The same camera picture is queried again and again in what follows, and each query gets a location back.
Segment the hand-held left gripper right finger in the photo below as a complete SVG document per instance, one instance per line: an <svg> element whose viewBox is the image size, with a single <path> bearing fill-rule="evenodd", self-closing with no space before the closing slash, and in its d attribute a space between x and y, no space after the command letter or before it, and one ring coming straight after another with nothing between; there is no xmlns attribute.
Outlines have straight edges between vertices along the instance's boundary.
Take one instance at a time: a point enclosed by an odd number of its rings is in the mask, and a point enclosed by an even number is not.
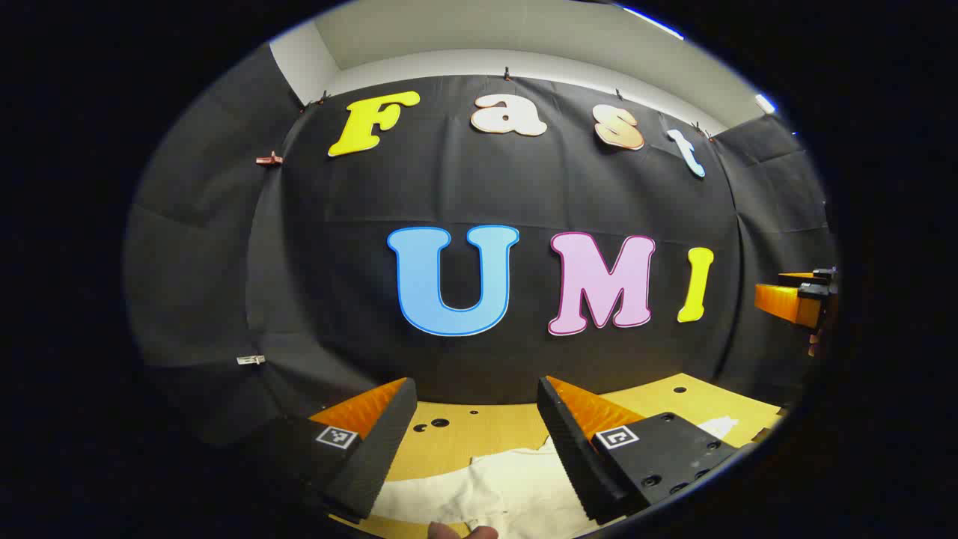
<svg viewBox="0 0 958 539"><path fill-rule="evenodd" d="M605 525L691 489L740 453L674 412L642 416L555 377L537 408L586 517Z"/></svg>

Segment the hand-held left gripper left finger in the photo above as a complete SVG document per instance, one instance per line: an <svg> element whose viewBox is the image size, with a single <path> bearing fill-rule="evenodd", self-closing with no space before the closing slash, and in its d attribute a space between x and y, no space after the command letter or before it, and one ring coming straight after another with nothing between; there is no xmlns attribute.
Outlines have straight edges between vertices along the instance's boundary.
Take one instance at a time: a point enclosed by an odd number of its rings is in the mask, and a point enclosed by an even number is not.
<svg viewBox="0 0 958 539"><path fill-rule="evenodd" d="M416 412L411 377L254 431L254 457L284 501L359 524L370 516Z"/></svg>

